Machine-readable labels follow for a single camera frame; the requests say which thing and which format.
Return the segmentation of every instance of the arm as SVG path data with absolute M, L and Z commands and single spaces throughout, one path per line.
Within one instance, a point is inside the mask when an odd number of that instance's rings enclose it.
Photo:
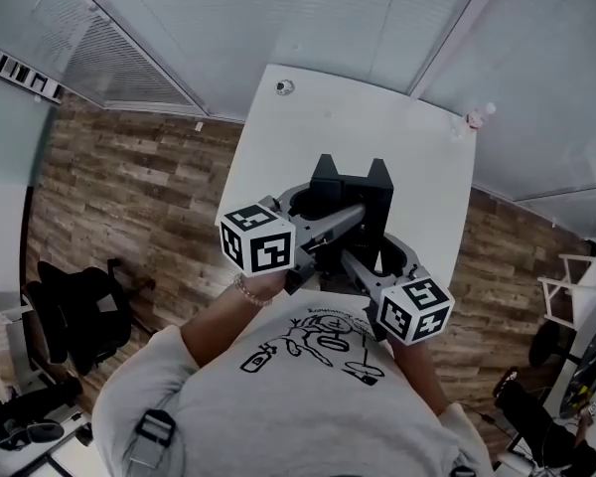
M 243 285 L 256 298 L 269 300 L 285 286 L 285 275 L 286 272 L 281 271 L 247 277 Z M 181 337 L 199 367 L 227 350 L 260 309 L 230 286 L 208 309 L 183 325 Z
M 388 342 L 393 349 L 395 362 L 410 386 L 437 415 L 441 424 L 459 437 L 459 455 L 453 463 L 454 467 L 463 465 L 474 469 L 478 476 L 492 477 L 494 471 L 486 444 L 463 408 L 448 401 L 426 344 L 422 342 L 405 346 L 390 336 Z
M 576 441 L 574 442 L 574 447 L 578 447 L 587 437 L 587 429 L 592 424 L 592 415 L 587 409 L 584 407 L 580 411 L 580 420 L 578 421 L 578 431 L 576 431 Z
M 450 403 L 441 388 L 426 343 L 405 346 L 390 336 L 388 342 L 393 349 L 395 363 L 404 373 L 410 386 L 428 404 L 435 415 L 441 415 Z

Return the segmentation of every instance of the black office chair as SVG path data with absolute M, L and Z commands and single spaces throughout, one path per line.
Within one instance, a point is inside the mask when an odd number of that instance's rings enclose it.
M 84 447 L 90 446 L 93 441 L 92 424 L 90 422 L 87 422 L 82 427 L 76 429 L 75 438 L 77 438 L 77 441 L 81 443 Z
M 43 419 L 19 425 L 8 420 L 0 426 L 0 448 L 8 451 L 22 450 L 31 443 L 49 443 L 64 436 L 64 428 L 54 420 Z
M 133 318 L 128 300 L 144 288 L 154 289 L 155 282 L 148 279 L 125 292 L 114 277 L 120 264 L 110 259 L 108 273 L 90 267 L 67 274 L 38 263 L 41 281 L 26 284 L 23 293 L 40 319 L 50 363 L 61 364 L 70 357 L 77 372 L 87 375 L 128 342 L 131 324 L 153 334 Z

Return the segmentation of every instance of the graphic print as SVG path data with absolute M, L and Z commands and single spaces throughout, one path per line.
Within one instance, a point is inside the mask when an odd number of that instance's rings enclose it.
M 230 212 L 225 215 L 232 223 L 239 227 L 242 231 L 248 232 L 254 228 L 278 219 L 276 216 L 268 213 L 257 205 L 250 205 L 244 209 L 239 209 L 235 212 Z
M 397 304 L 391 302 L 388 297 L 384 297 L 384 307 L 379 313 L 379 323 L 404 340 L 408 334 L 411 320 L 412 316 Z
M 223 240 L 225 253 L 242 268 L 242 243 L 240 237 L 226 225 L 221 224 L 221 239 Z
M 380 368 L 368 364 L 369 336 L 366 330 L 360 330 L 357 324 L 353 323 L 352 318 L 323 314 L 302 320 L 294 319 L 291 323 L 292 327 L 286 334 L 260 345 L 259 351 L 249 357 L 240 368 L 247 373 L 258 373 L 280 349 L 285 349 L 292 357 L 308 356 L 329 368 L 334 368 L 334 356 L 352 352 L 354 348 L 350 340 L 358 338 L 358 341 L 362 341 L 361 353 L 357 359 L 345 361 L 341 371 L 368 386 L 374 386 L 378 378 L 384 376 Z
M 251 271 L 260 272 L 289 264 L 291 233 L 254 238 L 251 241 Z
M 439 332 L 441 330 L 442 325 L 444 324 L 444 320 L 446 319 L 447 314 L 448 308 L 440 309 L 439 311 L 435 311 L 434 313 L 422 316 L 419 319 L 419 323 L 417 324 L 417 330 L 413 335 L 412 341 L 417 341 L 419 338 L 425 338 L 430 334 Z
M 430 277 L 412 284 L 404 284 L 402 290 L 420 311 L 448 301 L 446 294 Z

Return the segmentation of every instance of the cable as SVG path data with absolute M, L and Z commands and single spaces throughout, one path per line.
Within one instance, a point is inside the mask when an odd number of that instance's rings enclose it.
M 541 388 L 538 388 L 538 389 L 532 389 L 531 391 L 526 391 L 525 393 L 526 394 L 532 394 L 532 393 L 539 393 L 541 391 L 546 391 L 546 390 L 551 390 L 551 387 L 548 386 L 548 387 L 541 387 Z
M 554 425 L 554 422 L 556 421 L 557 418 L 558 417 L 552 418 L 552 421 L 549 423 L 549 426 L 547 427 L 547 430 L 545 431 L 545 436 L 543 437 L 543 443 L 540 446 L 540 459 L 543 463 L 543 468 L 547 468 L 547 466 L 545 466 L 545 440 L 547 440 L 549 431 L 552 429 L 552 426 Z
M 531 461 L 532 463 L 534 462 L 534 460 L 532 459 L 532 455 L 525 452 L 523 448 L 519 447 L 518 445 L 515 445 L 512 449 L 509 449 L 509 452 L 518 452 L 520 456 L 523 456 L 525 459 Z
M 510 440 L 514 440 L 515 438 L 509 434 L 505 429 L 503 429 L 501 426 L 499 426 L 497 424 L 497 422 L 495 421 L 495 419 L 493 417 L 490 417 L 489 415 L 487 415 L 486 413 L 481 413 L 480 411 L 475 410 L 474 408 L 472 408 L 469 404 L 465 404 L 463 403 L 463 405 L 470 409 L 471 411 L 473 411 L 474 413 L 476 413 L 483 422 L 485 422 L 486 424 L 489 425 L 493 425 L 496 429 L 498 429 L 501 433 L 503 433 L 505 436 L 507 436 Z

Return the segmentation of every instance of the buckle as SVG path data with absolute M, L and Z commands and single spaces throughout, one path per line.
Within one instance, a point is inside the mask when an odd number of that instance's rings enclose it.
M 139 435 L 132 447 L 130 461 L 155 470 L 163 452 L 172 442 L 176 423 L 161 409 L 149 409 L 141 417 L 135 431 Z

